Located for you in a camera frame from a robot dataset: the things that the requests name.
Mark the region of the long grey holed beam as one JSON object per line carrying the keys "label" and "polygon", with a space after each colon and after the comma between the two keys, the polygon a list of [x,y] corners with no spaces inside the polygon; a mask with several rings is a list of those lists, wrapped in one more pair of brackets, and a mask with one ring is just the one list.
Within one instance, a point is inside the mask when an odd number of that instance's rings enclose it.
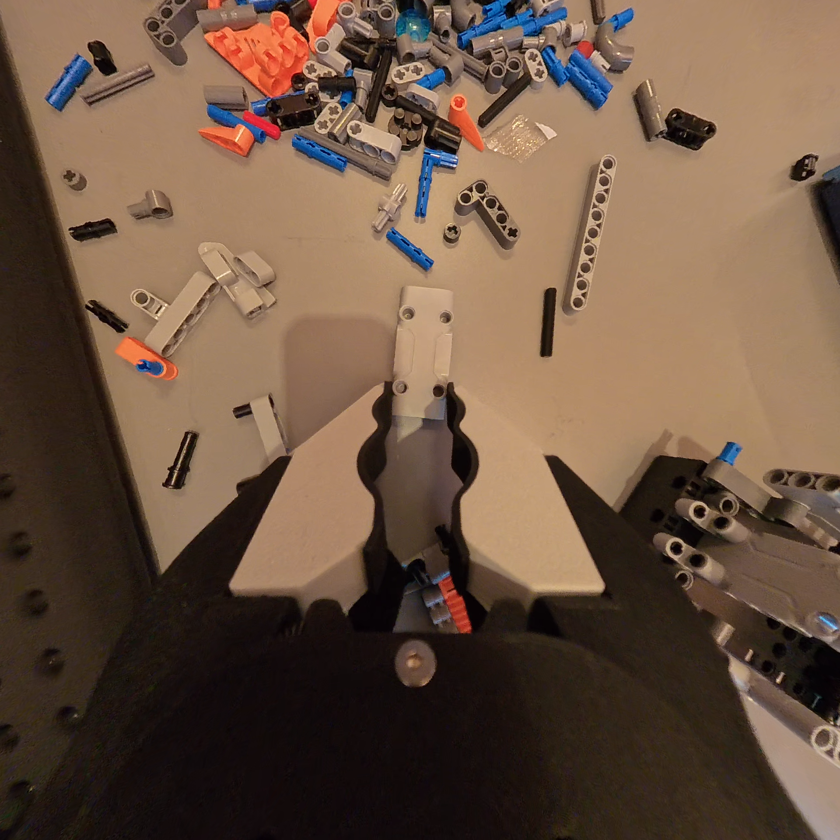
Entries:
{"label": "long grey holed beam", "polygon": [[581,223],[572,251],[570,273],[563,292],[562,309],[568,317],[585,310],[592,292],[615,174],[616,158],[611,154],[605,154],[591,169],[584,192]]}

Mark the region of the grey elbow connector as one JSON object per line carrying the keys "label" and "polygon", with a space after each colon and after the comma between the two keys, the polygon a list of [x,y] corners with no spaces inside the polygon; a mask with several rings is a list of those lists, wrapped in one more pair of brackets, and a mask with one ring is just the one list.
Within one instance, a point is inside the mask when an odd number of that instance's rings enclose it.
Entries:
{"label": "grey elbow connector", "polygon": [[135,220],[147,218],[168,219],[173,216],[172,202],[163,191],[148,190],[143,199],[127,206],[129,215]]}

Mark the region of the grey tube connector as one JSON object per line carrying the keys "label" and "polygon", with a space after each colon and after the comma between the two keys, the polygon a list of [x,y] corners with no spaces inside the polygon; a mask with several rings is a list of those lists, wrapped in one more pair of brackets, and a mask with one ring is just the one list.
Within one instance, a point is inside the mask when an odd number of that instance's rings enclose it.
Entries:
{"label": "grey tube connector", "polygon": [[633,92],[633,99],[646,141],[655,142],[664,138],[668,126],[653,80],[644,79]]}

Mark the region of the clear plastic bag scrap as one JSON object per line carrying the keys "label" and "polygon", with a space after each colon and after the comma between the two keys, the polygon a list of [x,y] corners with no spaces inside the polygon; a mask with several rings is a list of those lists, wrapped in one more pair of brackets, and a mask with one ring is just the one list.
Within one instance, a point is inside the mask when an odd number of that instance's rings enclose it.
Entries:
{"label": "clear plastic bag scrap", "polygon": [[485,146],[489,151],[517,163],[524,163],[556,137],[557,133],[550,126],[519,114],[489,133],[485,138]]}

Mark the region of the black holed connector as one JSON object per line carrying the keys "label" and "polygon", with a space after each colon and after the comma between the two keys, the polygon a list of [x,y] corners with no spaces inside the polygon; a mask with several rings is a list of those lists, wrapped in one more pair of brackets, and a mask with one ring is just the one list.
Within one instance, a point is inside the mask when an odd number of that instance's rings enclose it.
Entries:
{"label": "black holed connector", "polygon": [[717,133],[717,125],[680,108],[671,109],[665,118],[664,138],[684,149],[699,151]]}

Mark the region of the light grey panel piece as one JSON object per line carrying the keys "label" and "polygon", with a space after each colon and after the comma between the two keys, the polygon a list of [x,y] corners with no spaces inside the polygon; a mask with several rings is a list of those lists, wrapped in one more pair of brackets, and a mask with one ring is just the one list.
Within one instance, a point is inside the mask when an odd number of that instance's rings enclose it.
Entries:
{"label": "light grey panel piece", "polygon": [[454,322],[451,290],[402,289],[392,374],[395,416],[435,422],[445,419]]}

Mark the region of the orange piece with blue pin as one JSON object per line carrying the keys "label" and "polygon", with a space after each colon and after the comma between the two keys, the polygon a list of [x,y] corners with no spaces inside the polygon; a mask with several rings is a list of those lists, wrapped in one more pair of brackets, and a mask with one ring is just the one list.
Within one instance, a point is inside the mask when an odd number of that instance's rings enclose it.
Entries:
{"label": "orange piece with blue pin", "polygon": [[174,363],[133,337],[123,338],[116,347],[115,353],[129,362],[135,370],[154,379],[168,382],[179,375]]}

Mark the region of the blue angled pin pair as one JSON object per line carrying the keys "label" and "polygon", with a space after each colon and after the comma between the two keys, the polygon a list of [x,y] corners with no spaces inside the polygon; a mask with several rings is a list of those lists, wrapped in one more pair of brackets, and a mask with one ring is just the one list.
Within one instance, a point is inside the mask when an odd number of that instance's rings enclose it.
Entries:
{"label": "blue angled pin pair", "polygon": [[423,152],[421,171],[418,178],[418,190],[416,196],[414,216],[425,218],[427,215],[428,200],[431,193],[434,171],[437,168],[454,170],[457,168],[459,157],[446,151],[426,148]]}

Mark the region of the light grey axle connector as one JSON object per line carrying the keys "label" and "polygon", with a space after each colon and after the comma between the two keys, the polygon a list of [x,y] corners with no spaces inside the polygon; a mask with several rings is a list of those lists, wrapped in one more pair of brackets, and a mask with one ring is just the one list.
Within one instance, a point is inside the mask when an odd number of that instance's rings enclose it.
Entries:
{"label": "light grey axle connector", "polygon": [[406,200],[407,186],[398,183],[391,193],[384,195],[377,205],[377,214],[371,222],[372,230],[379,234],[399,217]]}

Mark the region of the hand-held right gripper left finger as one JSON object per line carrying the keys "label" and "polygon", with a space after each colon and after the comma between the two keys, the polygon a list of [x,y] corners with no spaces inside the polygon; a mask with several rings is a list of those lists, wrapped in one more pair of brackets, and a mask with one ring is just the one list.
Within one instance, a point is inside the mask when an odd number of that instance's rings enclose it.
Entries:
{"label": "hand-held right gripper left finger", "polygon": [[356,603],[372,593],[379,570],[364,557],[379,504],[359,457],[390,426],[389,383],[371,388],[297,447],[229,582],[236,596],[287,596]]}

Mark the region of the light grey beam with connector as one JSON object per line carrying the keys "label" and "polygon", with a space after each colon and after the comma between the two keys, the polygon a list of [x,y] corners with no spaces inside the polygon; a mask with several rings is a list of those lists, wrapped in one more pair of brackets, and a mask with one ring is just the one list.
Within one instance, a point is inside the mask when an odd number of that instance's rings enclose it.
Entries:
{"label": "light grey beam with connector", "polygon": [[192,276],[172,303],[145,289],[133,290],[130,296],[133,305],[155,320],[143,343],[162,357],[172,356],[219,291],[215,279],[202,271]]}

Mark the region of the white beam with black pins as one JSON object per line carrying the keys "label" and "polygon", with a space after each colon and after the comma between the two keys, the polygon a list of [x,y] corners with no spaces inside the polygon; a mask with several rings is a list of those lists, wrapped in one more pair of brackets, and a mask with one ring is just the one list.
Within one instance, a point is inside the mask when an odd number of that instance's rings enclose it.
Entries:
{"label": "white beam with black pins", "polygon": [[277,414],[273,395],[267,393],[232,409],[235,418],[253,417],[257,426],[267,461],[288,456],[290,448],[287,433]]}

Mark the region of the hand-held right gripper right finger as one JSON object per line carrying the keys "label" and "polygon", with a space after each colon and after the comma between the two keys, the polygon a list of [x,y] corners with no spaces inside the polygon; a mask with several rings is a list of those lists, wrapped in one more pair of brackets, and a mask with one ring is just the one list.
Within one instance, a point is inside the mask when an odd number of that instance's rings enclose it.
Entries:
{"label": "hand-held right gripper right finger", "polygon": [[540,447],[449,384],[451,465],[462,482],[451,511],[449,565],[474,599],[600,595],[604,581]]}

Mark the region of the orange toothed piece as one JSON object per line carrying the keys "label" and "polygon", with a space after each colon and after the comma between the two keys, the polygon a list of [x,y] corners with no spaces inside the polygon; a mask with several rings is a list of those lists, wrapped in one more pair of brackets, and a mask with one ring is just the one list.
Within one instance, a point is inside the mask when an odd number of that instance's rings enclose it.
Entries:
{"label": "orange toothed piece", "polygon": [[465,599],[455,588],[452,575],[447,572],[437,583],[441,595],[444,597],[444,604],[447,608],[449,619],[459,634],[471,634],[472,624]]}

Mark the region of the partly built robot model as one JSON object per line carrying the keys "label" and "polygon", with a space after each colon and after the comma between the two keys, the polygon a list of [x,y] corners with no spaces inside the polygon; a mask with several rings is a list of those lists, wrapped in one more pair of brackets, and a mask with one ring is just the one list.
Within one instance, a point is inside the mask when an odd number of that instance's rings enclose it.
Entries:
{"label": "partly built robot model", "polygon": [[671,566],[744,697],[839,764],[839,476],[657,455],[621,515]]}

